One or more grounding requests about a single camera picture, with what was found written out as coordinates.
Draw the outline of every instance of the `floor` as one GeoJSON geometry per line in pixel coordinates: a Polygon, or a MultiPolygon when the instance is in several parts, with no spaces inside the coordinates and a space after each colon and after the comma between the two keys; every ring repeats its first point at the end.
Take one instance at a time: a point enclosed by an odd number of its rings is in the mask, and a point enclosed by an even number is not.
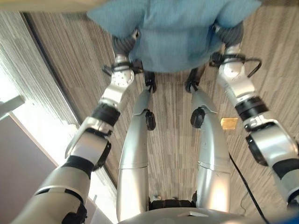
{"type": "MultiPolygon", "coordinates": [[[[259,57],[262,68],[252,77],[255,87],[277,118],[299,139],[299,8],[295,1],[273,1],[259,8],[245,21],[242,52],[259,57]]],[[[84,14],[32,13],[29,15],[36,36],[57,82],[69,99],[79,121],[90,115],[110,80],[101,71],[113,61],[110,36],[84,14]]],[[[218,107],[219,117],[236,117],[223,90],[216,84],[216,70],[207,68],[201,87],[218,107]]],[[[150,196],[162,199],[191,199],[196,189],[200,133],[190,125],[191,95],[183,83],[188,71],[156,74],[154,113],[157,127],[149,133],[150,196]]],[[[132,107],[142,91],[143,77],[137,76],[136,91],[111,137],[112,150],[106,168],[117,183],[122,144],[132,116],[132,107]]],[[[270,169],[258,165],[245,140],[248,134],[239,121],[234,131],[226,131],[229,150],[245,176],[265,214],[284,210],[270,169]]],[[[230,212],[256,216],[257,210],[232,169],[230,212]]]]}

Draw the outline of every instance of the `black strap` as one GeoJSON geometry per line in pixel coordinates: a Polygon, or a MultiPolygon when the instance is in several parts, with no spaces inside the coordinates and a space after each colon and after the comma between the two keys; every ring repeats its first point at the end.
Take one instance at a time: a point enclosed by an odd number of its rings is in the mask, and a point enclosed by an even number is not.
{"type": "Polygon", "coordinates": [[[273,170],[280,179],[282,179],[288,172],[295,169],[299,169],[299,159],[283,160],[273,165],[273,170]]]}
{"type": "Polygon", "coordinates": [[[67,158],[66,163],[62,167],[74,167],[84,171],[90,179],[93,170],[93,163],[84,158],[71,155],[67,158]]]}

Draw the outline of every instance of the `black clamp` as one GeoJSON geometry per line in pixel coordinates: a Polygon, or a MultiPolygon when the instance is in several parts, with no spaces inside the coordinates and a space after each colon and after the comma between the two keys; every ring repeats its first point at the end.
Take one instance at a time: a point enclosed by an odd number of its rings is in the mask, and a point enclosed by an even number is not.
{"type": "Polygon", "coordinates": [[[214,52],[210,56],[210,63],[211,67],[220,67],[220,65],[224,64],[226,59],[233,59],[228,62],[242,62],[245,63],[246,57],[243,54],[231,54],[231,55],[223,55],[219,52],[214,52]]]}

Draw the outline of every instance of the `silver robot leg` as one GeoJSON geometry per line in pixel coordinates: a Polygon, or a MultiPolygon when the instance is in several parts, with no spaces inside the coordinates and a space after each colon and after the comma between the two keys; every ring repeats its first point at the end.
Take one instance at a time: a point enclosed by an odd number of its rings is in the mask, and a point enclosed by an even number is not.
{"type": "Polygon", "coordinates": [[[191,88],[191,124],[200,128],[196,207],[229,211],[230,161],[225,135],[209,96],[191,88]]]}
{"type": "Polygon", "coordinates": [[[151,92],[144,90],[134,105],[133,117],[121,154],[116,205],[119,221],[148,210],[147,133],[156,125],[151,111],[151,92]]]}

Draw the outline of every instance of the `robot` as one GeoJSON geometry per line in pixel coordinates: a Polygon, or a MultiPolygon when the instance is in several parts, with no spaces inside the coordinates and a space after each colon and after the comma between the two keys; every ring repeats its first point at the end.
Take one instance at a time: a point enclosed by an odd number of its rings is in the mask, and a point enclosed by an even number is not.
{"type": "MultiPolygon", "coordinates": [[[[274,118],[256,92],[250,75],[245,74],[246,58],[240,54],[242,24],[231,29],[215,24],[214,31],[226,49],[224,54],[213,54],[210,65],[219,67],[217,82],[249,133],[246,138],[249,149],[257,163],[272,170],[277,189],[286,203],[298,205],[298,144],[274,118]]],[[[141,70],[129,61],[128,49],[121,51],[114,44],[114,52],[114,64],[105,69],[111,75],[111,83],[69,143],[66,163],[46,178],[13,224],[84,223],[91,172],[105,164],[111,149],[109,137],[113,126],[126,106],[135,73],[141,70]]],[[[191,125],[200,128],[202,136],[197,191],[191,202],[149,201],[147,133],[156,126],[151,96],[157,87],[154,73],[144,71],[145,88],[133,108],[119,167],[116,212],[120,224],[208,224],[238,218],[228,213],[230,157],[225,136],[216,107],[199,87],[196,72],[196,69],[191,71],[185,87],[192,94],[191,125]]]]}

